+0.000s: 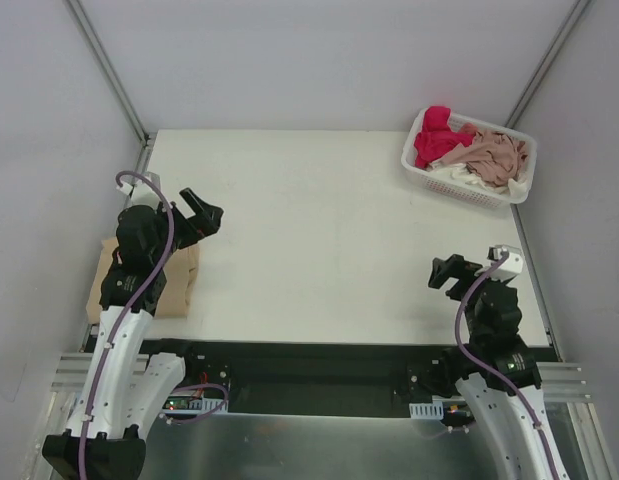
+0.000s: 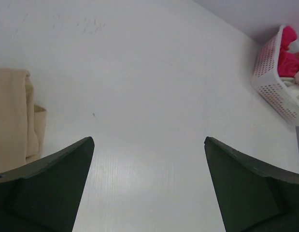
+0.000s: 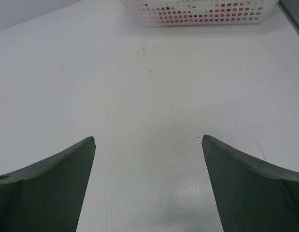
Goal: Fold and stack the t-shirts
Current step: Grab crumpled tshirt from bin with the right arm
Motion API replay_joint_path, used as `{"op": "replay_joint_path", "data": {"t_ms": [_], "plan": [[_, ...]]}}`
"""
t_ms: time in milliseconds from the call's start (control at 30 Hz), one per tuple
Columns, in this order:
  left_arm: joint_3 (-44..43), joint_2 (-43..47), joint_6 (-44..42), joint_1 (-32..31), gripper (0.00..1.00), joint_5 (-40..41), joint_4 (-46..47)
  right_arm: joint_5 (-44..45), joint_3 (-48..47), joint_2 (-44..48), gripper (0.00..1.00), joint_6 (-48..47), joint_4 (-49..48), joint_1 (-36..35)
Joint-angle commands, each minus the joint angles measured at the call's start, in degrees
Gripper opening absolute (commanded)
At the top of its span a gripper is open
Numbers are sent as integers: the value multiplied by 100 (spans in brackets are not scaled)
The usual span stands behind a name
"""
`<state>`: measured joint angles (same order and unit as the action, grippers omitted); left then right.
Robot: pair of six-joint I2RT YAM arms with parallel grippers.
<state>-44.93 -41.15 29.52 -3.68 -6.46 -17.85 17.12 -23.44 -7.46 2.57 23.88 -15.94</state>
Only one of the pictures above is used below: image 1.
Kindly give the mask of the dusty pink printed t shirt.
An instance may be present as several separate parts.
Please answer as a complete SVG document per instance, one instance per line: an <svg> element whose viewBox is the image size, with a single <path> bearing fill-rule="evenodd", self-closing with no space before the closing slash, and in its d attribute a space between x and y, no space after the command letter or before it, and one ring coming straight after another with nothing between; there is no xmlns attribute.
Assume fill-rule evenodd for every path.
<svg viewBox="0 0 619 480"><path fill-rule="evenodd" d="M518 180L526 169L527 143L492 129L476 128L470 146L458 145L434 162L443 166L464 163L471 173L493 186L504 186L509 179Z"/></svg>

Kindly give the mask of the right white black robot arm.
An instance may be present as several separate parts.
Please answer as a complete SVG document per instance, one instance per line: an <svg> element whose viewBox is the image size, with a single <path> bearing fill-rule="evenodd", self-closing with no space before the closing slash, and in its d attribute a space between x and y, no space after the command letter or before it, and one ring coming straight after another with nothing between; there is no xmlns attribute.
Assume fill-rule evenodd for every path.
<svg viewBox="0 0 619 480"><path fill-rule="evenodd" d="M501 479L566 479L569 474L546 414L536 359L519 334L522 312L511 281L523 269L519 251L489 250L483 266L454 254L436 258L428 285L458 302L455 346L419 373L419 387L450 398L460 395L483 432Z"/></svg>

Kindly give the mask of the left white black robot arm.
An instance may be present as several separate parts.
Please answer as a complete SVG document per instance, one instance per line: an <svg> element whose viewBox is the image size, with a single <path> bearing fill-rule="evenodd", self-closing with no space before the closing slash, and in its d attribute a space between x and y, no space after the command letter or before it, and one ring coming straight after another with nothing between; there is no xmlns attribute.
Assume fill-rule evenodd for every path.
<svg viewBox="0 0 619 480"><path fill-rule="evenodd" d="M218 232L223 210L180 191L192 209L149 194L118 216L116 246L101 283L98 337L75 410L59 434L46 437L42 456L63 479L136 479L146 438L173 390L193 387L199 363L187 355L150 356L135 376L138 355L167 285L164 266L179 250Z"/></svg>

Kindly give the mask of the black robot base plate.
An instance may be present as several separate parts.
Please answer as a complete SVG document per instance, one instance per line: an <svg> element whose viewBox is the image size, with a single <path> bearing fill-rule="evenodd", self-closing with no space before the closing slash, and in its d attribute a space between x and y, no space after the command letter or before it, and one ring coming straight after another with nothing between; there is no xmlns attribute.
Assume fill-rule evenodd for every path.
<svg viewBox="0 0 619 480"><path fill-rule="evenodd" d="M144 340L138 353L183 359L179 386L203 385L233 414L406 418L409 407L457 395L476 365L451 345Z"/></svg>

